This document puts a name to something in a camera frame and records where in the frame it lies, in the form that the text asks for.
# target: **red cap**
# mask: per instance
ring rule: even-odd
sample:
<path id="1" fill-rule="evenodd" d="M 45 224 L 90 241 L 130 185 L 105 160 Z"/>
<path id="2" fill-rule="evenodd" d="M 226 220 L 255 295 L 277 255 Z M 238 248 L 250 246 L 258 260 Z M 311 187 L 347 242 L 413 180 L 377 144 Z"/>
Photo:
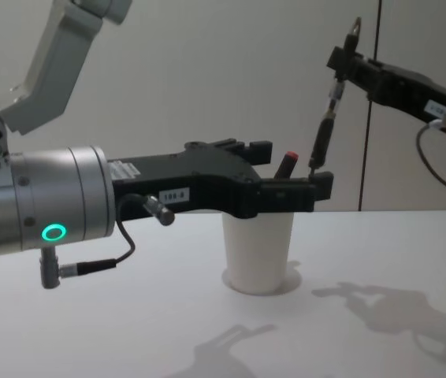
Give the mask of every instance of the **red cap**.
<path id="1" fill-rule="evenodd" d="M 294 158 L 295 160 L 299 160 L 299 155 L 296 152 L 288 151 L 286 153 L 290 158 Z"/>

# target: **white tabletop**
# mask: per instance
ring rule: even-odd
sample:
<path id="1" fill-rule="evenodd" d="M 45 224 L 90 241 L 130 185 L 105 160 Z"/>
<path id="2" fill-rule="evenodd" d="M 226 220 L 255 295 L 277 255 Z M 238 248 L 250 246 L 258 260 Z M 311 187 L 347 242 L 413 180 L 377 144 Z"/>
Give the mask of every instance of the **white tabletop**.
<path id="1" fill-rule="evenodd" d="M 218 214 L 128 228 L 133 258 L 54 291 L 39 253 L 0 258 L 0 376 L 446 377 L 446 212 L 297 215 L 303 282 L 276 297 L 222 283 Z M 125 249 L 117 233 L 59 258 Z"/>

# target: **white cup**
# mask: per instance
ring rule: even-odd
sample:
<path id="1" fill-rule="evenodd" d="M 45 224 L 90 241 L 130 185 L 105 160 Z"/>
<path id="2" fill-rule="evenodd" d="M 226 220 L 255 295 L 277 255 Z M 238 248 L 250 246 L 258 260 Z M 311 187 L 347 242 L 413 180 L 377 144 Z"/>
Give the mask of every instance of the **white cup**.
<path id="1" fill-rule="evenodd" d="M 242 220 L 223 215 L 230 286 L 249 295 L 277 291 L 286 276 L 293 213 L 265 213 Z"/>

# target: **red-capped marker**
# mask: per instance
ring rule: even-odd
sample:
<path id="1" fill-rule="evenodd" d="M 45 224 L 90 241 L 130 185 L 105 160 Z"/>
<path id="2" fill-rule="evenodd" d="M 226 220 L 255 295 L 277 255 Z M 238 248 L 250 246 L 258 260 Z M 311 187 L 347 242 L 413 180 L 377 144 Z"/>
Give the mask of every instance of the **red-capped marker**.
<path id="1" fill-rule="evenodd" d="M 295 152 L 289 151 L 284 157 L 279 169 L 276 172 L 274 179 L 289 179 L 292 176 L 293 169 L 295 169 L 296 162 L 299 160 L 299 155 Z"/>

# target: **white wall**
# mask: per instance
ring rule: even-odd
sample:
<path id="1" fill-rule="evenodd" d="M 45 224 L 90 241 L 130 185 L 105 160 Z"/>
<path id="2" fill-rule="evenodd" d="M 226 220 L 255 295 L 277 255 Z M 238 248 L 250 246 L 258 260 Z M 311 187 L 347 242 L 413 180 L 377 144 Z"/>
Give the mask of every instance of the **white wall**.
<path id="1" fill-rule="evenodd" d="M 446 0 L 384 0 L 378 58 L 446 87 Z M 446 209 L 446 188 L 415 149 L 422 125 L 394 109 L 374 107 L 363 209 Z M 427 133 L 423 144 L 446 178 L 446 135 Z"/>
<path id="2" fill-rule="evenodd" d="M 0 0 L 0 94 L 24 78 L 49 0 Z M 357 16 L 371 54 L 375 0 L 140 0 L 120 28 L 95 40 L 66 114 L 11 150 L 100 145 L 109 158 L 182 150 L 190 140 L 274 142 L 270 176 L 286 150 L 307 160 L 333 73 L 325 67 Z M 333 200 L 357 209 L 366 100 L 348 90 L 327 169 Z"/>

